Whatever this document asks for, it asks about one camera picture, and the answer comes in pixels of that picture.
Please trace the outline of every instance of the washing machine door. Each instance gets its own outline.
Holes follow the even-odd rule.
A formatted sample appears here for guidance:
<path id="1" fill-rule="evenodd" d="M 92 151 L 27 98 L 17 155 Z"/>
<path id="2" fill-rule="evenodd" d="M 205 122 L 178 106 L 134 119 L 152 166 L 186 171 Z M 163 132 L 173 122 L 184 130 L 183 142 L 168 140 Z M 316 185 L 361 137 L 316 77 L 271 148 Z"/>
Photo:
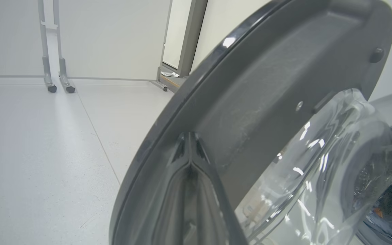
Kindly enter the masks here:
<path id="1" fill-rule="evenodd" d="M 110 244 L 347 244 L 392 183 L 389 128 L 366 102 L 391 42 L 378 0 L 263 6 L 155 121 Z"/>

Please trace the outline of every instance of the floor seam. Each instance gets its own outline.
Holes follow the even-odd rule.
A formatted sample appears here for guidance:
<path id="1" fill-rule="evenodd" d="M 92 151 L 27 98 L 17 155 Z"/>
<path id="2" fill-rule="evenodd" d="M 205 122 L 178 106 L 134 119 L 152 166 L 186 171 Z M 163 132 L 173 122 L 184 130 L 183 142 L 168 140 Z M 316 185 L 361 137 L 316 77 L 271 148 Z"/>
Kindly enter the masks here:
<path id="1" fill-rule="evenodd" d="M 89 116 L 89 114 L 88 114 L 88 112 L 87 112 L 87 110 L 86 110 L 86 107 L 84 106 L 84 103 L 83 103 L 83 100 L 81 99 L 79 90 L 77 90 L 76 93 L 77 93 L 77 95 L 78 95 L 78 99 L 80 99 L 80 102 L 81 102 L 81 105 L 82 105 L 83 108 L 84 108 L 84 111 L 86 112 L 87 118 L 88 118 L 89 121 L 90 121 L 90 124 L 91 124 L 91 126 L 92 126 L 92 128 L 93 128 L 93 130 L 94 130 L 94 132 L 95 132 L 95 135 L 96 135 L 96 137 L 98 138 L 99 144 L 101 144 L 102 150 L 103 150 L 105 156 L 107 157 L 107 161 L 109 162 L 110 167 L 112 168 L 113 173 L 115 174 L 116 180 L 117 180 L 117 182 L 119 183 L 119 186 L 120 186 L 121 183 L 120 183 L 120 181 L 119 181 L 119 178 L 117 177 L 116 171 L 114 170 L 113 165 L 112 165 L 112 163 L 111 163 L 111 161 L 110 161 L 110 158 L 109 158 L 109 156 L 107 155 L 107 152 L 105 151 L 104 145 L 102 144 L 102 141 L 101 141 L 101 139 L 99 138 L 98 132 L 96 131 L 95 126 L 93 125 L 93 122 L 92 122 L 92 120 L 90 119 L 90 116 Z"/>

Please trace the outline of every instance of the caster wheel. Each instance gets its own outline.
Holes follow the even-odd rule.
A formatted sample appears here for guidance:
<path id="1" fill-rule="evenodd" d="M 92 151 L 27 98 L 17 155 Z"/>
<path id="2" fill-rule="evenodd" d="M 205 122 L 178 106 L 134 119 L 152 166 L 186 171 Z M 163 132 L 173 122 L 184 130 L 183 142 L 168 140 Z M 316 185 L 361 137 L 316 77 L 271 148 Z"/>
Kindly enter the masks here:
<path id="1" fill-rule="evenodd" d="M 73 94 L 75 92 L 75 88 L 72 86 L 66 87 L 66 91 L 70 94 Z"/>
<path id="2" fill-rule="evenodd" d="M 49 86 L 48 87 L 48 91 L 51 92 L 51 93 L 55 93 L 57 91 L 57 87 L 55 85 L 54 86 Z"/>

